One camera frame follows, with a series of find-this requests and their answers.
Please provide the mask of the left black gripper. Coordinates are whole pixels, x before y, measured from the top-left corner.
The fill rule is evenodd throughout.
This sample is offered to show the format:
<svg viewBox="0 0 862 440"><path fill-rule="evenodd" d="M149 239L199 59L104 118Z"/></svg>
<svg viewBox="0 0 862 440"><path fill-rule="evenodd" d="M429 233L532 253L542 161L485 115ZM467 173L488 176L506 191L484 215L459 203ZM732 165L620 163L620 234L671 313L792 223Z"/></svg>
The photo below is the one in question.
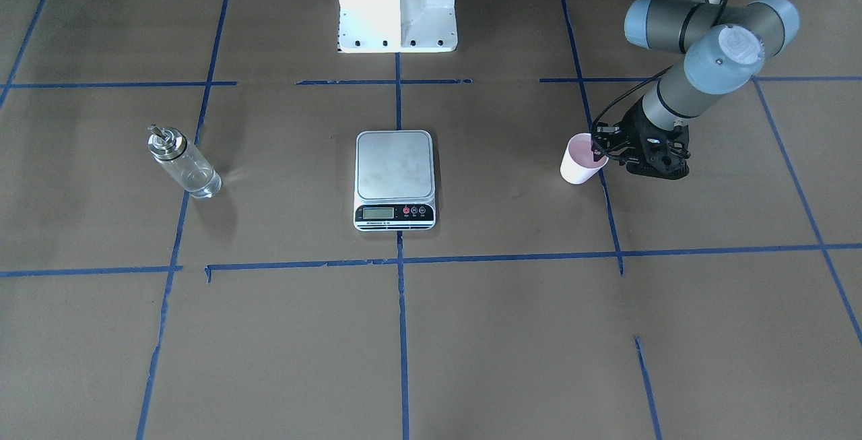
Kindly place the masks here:
<svg viewBox="0 0 862 440"><path fill-rule="evenodd" d="M618 125L595 125L595 139L591 140L594 161L606 158L620 163L621 158L615 154L620 148L618 140L623 140L620 157L628 172L687 172L690 169L688 127L677 125L671 130L660 129L649 121L641 104L629 108Z"/></svg>

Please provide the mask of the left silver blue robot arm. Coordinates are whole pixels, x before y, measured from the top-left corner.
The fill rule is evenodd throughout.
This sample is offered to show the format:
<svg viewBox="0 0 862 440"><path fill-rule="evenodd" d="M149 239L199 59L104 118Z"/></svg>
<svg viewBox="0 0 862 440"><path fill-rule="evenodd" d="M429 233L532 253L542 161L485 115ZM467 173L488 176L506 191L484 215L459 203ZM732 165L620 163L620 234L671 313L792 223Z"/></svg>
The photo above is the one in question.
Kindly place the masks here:
<svg viewBox="0 0 862 440"><path fill-rule="evenodd" d="M690 123L747 84L782 53L801 18L788 0L636 0L624 20L634 46L682 59L640 84L644 90L621 120L591 123L591 156L635 175L675 180L687 176Z"/></svg>

